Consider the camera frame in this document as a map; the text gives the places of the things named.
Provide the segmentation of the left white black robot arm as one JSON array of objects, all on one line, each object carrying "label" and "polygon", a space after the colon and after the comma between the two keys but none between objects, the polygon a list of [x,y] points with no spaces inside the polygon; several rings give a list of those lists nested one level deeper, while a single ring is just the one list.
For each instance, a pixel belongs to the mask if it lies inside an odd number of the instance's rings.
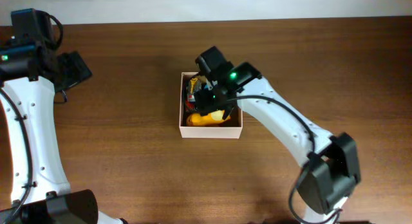
[{"label": "left white black robot arm", "polygon": [[2,223],[115,223],[89,189],[74,192],[64,172],[53,109],[56,94],[89,79],[73,51],[58,53],[59,20],[34,8],[11,13],[13,36],[1,47],[1,106],[12,155],[12,206]]}]

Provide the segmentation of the red toy fire truck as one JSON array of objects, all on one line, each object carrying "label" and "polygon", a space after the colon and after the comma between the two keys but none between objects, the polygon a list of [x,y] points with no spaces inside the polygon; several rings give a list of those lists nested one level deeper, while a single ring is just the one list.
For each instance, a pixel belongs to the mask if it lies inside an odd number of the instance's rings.
[{"label": "red toy fire truck", "polygon": [[196,110],[196,99],[194,94],[203,90],[205,87],[204,80],[198,76],[192,76],[186,83],[183,90],[184,106],[186,112]]}]

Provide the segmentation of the orange rubber duck toy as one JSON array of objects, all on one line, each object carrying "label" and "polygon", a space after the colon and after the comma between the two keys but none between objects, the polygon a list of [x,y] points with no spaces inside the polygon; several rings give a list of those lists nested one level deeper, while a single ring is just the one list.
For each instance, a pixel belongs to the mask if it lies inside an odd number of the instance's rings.
[{"label": "orange rubber duck toy", "polygon": [[223,115],[223,110],[217,110],[205,116],[201,116],[199,113],[193,113],[187,117],[186,125],[190,127],[218,126],[231,119],[230,115],[226,118],[224,118]]}]

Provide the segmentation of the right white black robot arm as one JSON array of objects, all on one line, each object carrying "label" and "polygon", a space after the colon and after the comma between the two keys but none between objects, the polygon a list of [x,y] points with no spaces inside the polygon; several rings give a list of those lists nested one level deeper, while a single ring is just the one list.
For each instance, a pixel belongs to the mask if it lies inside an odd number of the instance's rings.
[{"label": "right white black robot arm", "polygon": [[342,206],[361,182],[357,145],[347,133],[335,136],[282,98],[253,65],[234,66],[213,46],[195,60],[197,77],[204,77],[194,93],[193,113],[219,113],[227,120],[236,108],[267,128],[292,154],[301,168],[288,196],[298,223],[338,223]]}]

